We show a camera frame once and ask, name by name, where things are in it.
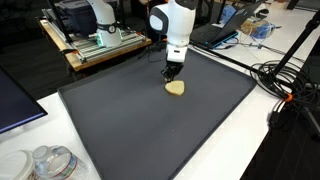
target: jar lid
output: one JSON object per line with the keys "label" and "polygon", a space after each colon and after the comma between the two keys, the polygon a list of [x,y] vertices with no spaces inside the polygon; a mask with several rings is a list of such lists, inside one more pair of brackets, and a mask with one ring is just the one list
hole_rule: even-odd
{"label": "jar lid", "polygon": [[0,179],[27,179],[33,168],[32,152],[16,151],[0,158]]}

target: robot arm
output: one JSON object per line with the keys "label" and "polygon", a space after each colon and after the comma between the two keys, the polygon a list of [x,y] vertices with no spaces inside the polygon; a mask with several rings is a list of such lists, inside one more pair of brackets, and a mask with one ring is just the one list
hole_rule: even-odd
{"label": "robot arm", "polygon": [[195,9],[193,0],[169,0],[168,4],[151,9],[149,18],[152,29],[167,35],[167,65],[161,73],[168,82],[183,68],[195,20]]}
{"label": "robot arm", "polygon": [[121,43],[120,30],[112,7],[103,0],[87,0],[97,18],[98,44],[103,47],[117,46]]}

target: floor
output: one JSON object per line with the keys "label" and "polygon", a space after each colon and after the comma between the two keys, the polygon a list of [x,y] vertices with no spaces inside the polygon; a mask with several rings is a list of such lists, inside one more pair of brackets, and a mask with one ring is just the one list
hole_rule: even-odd
{"label": "floor", "polygon": [[[35,99],[52,94],[57,88],[73,82],[56,48],[41,36],[39,29],[1,38],[7,39],[10,46],[3,48],[0,64],[7,68]],[[320,40],[307,61],[315,69],[311,72],[312,76],[320,78],[320,70],[317,70],[320,67],[319,60]],[[314,114],[319,120],[320,113]],[[285,122],[284,126],[270,129],[241,179],[320,179],[320,143],[311,138],[313,131],[310,123],[301,114],[297,116],[290,111],[283,111],[280,119]]]}

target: black device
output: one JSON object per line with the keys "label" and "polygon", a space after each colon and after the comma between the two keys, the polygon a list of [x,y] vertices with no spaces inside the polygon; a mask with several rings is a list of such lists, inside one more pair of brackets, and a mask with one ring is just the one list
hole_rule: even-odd
{"label": "black device", "polygon": [[0,133],[47,115],[1,65],[0,82]]}
{"label": "black device", "polygon": [[236,30],[253,14],[262,2],[264,1],[259,1],[238,9],[223,28],[206,24],[193,30],[190,41],[193,44],[199,44],[208,48],[219,46],[222,42],[238,34]]}

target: plastic container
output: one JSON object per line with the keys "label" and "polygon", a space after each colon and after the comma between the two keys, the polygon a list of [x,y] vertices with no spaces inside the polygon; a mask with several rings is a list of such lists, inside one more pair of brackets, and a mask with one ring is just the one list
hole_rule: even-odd
{"label": "plastic container", "polygon": [[86,165],[63,146],[41,146],[33,152],[35,172],[43,179],[86,179]]}
{"label": "plastic container", "polygon": [[36,180],[32,152],[17,151],[0,158],[1,180]]}
{"label": "plastic container", "polygon": [[57,6],[69,17],[74,33],[88,36],[97,31],[96,16],[86,0],[64,0]]}

